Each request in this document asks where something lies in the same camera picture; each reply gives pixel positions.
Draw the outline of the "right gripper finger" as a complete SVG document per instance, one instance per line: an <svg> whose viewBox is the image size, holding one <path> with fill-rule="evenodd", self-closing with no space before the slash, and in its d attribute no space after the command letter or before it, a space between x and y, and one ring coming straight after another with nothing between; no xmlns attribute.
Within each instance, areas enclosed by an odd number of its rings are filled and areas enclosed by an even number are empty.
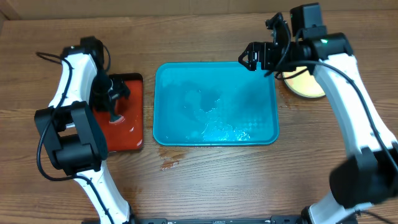
<svg viewBox="0 0 398 224"><path fill-rule="evenodd" d="M238 57L238 59L244 59L245 57L247 59L252 59L252 54L254 53L254 42L251 42L248 44L248 46L245 48L243 53Z"/></svg>
<svg viewBox="0 0 398 224"><path fill-rule="evenodd" d="M238 62L243 65L246 69L248 69L249 71L256 71L257 70L257 62L253 61L253 60L241 60L239 59Z"/></svg>

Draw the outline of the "yellow plate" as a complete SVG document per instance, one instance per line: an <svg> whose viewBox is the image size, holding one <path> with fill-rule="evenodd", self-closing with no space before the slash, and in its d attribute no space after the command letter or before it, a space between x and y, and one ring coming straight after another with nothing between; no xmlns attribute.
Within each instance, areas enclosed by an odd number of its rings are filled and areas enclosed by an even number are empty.
<svg viewBox="0 0 398 224"><path fill-rule="evenodd" d="M282 74L287 87L296 95L304 98L321 98L325 92L310 74L306 67L297 67L293 72L284 72Z"/></svg>

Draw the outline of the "green pink dish sponge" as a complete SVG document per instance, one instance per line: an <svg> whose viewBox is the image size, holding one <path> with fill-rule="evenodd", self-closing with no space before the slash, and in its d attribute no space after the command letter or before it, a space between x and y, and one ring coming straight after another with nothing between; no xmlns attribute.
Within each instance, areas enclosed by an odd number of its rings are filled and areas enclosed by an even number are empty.
<svg viewBox="0 0 398 224"><path fill-rule="evenodd" d="M115 115L111 116L109 123L110 124L119 124L122 123L125 120L125 117L122 115Z"/></svg>

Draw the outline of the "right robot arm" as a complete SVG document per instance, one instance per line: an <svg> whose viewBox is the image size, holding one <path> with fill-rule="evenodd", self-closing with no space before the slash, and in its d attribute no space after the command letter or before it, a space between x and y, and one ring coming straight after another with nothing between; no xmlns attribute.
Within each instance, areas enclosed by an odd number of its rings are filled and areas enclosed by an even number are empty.
<svg viewBox="0 0 398 224"><path fill-rule="evenodd" d="M238 61L250 71L282 79L306 67L325 92L338 120L347 159L329 177L330 190L290 223L356 223L379 203L397 196L397 138L383 123L362 82L357 59L346 36L330 34L319 3L266 20L272 42L251 42Z"/></svg>

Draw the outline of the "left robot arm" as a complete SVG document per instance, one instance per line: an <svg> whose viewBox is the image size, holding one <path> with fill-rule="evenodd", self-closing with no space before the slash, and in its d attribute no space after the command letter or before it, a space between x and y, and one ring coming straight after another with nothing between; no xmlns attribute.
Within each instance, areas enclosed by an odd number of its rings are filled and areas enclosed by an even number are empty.
<svg viewBox="0 0 398 224"><path fill-rule="evenodd" d="M122 121L115 112L116 102L130 95L120 78L108 76L111 60L104 58L108 52L102 41L90 36L65 47L60 55L36 53L62 66L54 98L47 108L35 112L34 121L40 134L37 154L45 149L53 167L65 176L49 176L40 159L37 168L50 181L77 182L96 209L98 223L137 223L108 170L106 138L93 114L104 111L111 123Z"/></svg>

